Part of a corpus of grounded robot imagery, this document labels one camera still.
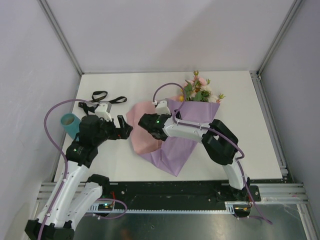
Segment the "purple wrapping paper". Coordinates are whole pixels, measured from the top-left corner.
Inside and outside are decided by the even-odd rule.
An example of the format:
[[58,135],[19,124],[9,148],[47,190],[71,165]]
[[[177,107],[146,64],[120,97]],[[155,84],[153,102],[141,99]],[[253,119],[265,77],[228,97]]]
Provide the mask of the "purple wrapping paper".
[[[213,102],[187,101],[179,111],[181,118],[197,124],[209,124],[219,109],[220,104]],[[177,125],[172,119],[165,125],[167,139],[161,147],[153,152],[139,154],[158,169],[173,176],[178,176],[181,169],[191,156],[201,136],[206,131],[190,126]]]

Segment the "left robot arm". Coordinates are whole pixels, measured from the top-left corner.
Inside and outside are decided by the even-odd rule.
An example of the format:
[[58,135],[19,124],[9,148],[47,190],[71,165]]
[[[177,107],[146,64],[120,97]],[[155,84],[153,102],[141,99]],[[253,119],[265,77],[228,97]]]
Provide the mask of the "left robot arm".
[[90,206],[98,199],[110,196],[109,178],[91,175],[84,189],[74,197],[83,176],[89,171],[98,147],[107,140],[126,140],[133,127],[122,115],[117,116],[119,127],[113,120],[97,115],[84,116],[79,132],[67,148],[64,172],[61,174],[47,203],[36,219],[28,220],[25,233],[31,240],[71,240],[76,228]]

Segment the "black ribbon gold lettering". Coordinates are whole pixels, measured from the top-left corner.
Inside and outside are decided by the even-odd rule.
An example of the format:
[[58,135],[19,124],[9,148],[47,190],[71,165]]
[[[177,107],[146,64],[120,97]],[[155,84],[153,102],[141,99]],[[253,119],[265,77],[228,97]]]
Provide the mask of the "black ribbon gold lettering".
[[112,100],[105,101],[106,97],[108,96],[108,92],[105,90],[102,91],[94,91],[91,95],[91,100],[88,102],[79,102],[78,107],[81,108],[86,115],[89,113],[95,113],[95,110],[98,107],[98,104],[109,102],[110,104],[121,104],[127,102],[128,98],[125,96],[119,96]]

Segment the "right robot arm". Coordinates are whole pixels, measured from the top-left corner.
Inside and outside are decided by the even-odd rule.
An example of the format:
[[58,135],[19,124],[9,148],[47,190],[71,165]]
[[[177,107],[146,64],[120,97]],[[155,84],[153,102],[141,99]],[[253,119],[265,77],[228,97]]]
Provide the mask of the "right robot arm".
[[245,154],[238,146],[238,138],[222,121],[214,119],[209,123],[197,123],[174,115],[145,113],[138,125],[157,140],[177,137],[201,143],[209,158],[223,167],[231,196],[237,201],[248,196],[249,178],[240,162]]

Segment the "pink wrapping paper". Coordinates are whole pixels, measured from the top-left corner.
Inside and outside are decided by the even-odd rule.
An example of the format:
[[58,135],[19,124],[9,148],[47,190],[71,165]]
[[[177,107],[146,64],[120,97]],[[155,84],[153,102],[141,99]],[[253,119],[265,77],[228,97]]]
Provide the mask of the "pink wrapping paper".
[[127,123],[133,127],[130,134],[133,150],[136,154],[142,155],[158,150],[162,141],[154,139],[145,129],[138,125],[144,114],[155,114],[155,106],[151,101],[136,103],[127,113]]

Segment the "artificial flower bouquet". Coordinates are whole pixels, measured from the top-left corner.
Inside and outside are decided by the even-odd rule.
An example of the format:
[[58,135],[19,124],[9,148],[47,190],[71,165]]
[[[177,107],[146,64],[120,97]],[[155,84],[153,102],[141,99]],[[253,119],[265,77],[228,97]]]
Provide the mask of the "artificial flower bouquet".
[[223,93],[215,95],[210,87],[211,80],[208,78],[200,77],[199,71],[193,72],[192,80],[185,80],[182,95],[179,96],[179,101],[183,102],[204,102],[204,103],[217,103],[226,97]]

